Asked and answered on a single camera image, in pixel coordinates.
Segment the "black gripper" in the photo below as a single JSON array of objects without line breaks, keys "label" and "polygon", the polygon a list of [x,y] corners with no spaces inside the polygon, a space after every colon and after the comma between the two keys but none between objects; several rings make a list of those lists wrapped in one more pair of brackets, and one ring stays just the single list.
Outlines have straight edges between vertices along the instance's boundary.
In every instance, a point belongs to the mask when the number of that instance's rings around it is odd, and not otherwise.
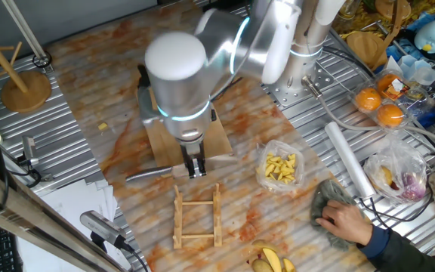
[{"label": "black gripper", "polygon": [[[202,141],[192,143],[181,142],[180,149],[189,173],[189,178],[195,178],[196,175],[199,177],[207,175],[205,169],[205,149]],[[197,170],[195,170],[193,159],[197,161]]]}]

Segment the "person hand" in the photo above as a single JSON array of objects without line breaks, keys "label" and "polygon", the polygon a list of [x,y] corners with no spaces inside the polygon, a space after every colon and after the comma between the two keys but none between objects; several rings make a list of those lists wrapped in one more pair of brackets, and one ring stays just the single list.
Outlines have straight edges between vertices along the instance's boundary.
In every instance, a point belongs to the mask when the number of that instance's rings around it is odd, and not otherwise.
[{"label": "person hand", "polygon": [[335,236],[363,246],[372,238],[373,226],[356,206],[345,202],[329,200],[315,222]]}]

